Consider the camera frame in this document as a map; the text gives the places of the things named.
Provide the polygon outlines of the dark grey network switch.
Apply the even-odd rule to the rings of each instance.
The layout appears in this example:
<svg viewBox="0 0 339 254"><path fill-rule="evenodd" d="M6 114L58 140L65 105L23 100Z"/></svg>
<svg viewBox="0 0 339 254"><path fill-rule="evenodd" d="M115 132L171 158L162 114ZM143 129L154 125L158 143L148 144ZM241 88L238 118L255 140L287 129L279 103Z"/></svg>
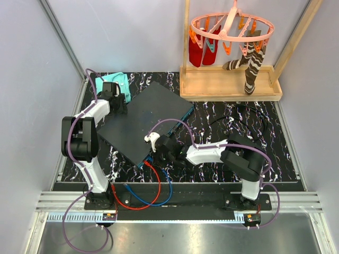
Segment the dark grey network switch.
<svg viewBox="0 0 339 254"><path fill-rule="evenodd" d="M99 136L118 150L131 163L140 167L150 154L151 146L144 137L161 120L184 121L193 104L163 85L152 82L127 105L128 113L105 121Z"/></svg>

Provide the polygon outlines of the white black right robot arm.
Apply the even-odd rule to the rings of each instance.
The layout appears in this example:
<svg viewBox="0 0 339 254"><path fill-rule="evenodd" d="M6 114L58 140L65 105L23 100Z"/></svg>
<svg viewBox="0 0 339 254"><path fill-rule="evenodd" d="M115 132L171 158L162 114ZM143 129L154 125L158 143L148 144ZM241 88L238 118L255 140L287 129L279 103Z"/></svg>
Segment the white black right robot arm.
<svg viewBox="0 0 339 254"><path fill-rule="evenodd" d="M228 210L256 210L259 207L259 193L263 187L263 178L272 167L272 161L264 150L248 138L232 134L227 140L180 145L166 135L152 132L145 137L151 143L152 151L162 161L170 161L177 167L206 163L222 163L242 180L239 198L229 200Z"/></svg>

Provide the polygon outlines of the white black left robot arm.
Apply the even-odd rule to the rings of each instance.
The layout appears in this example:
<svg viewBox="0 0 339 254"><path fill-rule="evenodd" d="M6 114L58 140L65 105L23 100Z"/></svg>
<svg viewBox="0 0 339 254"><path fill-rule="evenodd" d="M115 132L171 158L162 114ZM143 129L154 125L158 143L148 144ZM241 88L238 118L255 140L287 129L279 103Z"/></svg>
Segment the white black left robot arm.
<svg viewBox="0 0 339 254"><path fill-rule="evenodd" d="M109 180L98 160L98 123L111 113L127 113L124 93L117 82L104 81L102 90L90 105L75 116L65 116L61 123L61 153L82 172L88 186L86 210L107 210L114 206Z"/></svg>

